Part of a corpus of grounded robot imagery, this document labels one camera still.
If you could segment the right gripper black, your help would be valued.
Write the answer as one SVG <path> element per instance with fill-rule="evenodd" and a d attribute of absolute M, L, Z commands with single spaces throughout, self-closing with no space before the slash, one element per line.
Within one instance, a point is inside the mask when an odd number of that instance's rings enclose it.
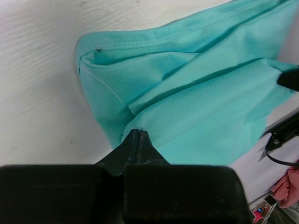
<path fill-rule="evenodd" d="M 299 68 L 283 71 L 277 79 L 277 84 L 293 91 L 299 91 Z M 268 133 L 271 133 L 271 137 L 265 149 L 269 152 L 297 137 L 299 135 L 299 112 L 278 122 Z"/>

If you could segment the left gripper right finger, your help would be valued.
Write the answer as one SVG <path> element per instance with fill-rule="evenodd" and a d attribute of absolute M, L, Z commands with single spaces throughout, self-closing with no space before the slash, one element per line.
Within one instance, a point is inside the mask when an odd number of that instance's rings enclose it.
<path fill-rule="evenodd" d="M 250 224 L 236 172 L 225 166 L 171 165 L 139 131 L 123 173 L 127 224 Z"/>

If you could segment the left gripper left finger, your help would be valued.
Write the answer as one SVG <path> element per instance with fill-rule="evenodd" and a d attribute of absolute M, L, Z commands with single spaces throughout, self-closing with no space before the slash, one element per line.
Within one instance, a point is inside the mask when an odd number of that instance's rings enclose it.
<path fill-rule="evenodd" d="M 95 164 L 7 165 L 0 169 L 3 224 L 94 224 L 123 199 L 124 166 L 138 131 Z"/>

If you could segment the teal t shirt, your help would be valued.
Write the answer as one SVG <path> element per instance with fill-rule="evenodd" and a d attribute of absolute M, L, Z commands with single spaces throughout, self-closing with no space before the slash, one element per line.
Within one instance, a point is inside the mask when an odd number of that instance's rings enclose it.
<path fill-rule="evenodd" d="M 230 165 L 294 95 L 278 85 L 296 66 L 277 60 L 296 0 L 235 0 L 165 26 L 80 38 L 76 64 L 112 147 L 148 132 L 172 164 Z"/>

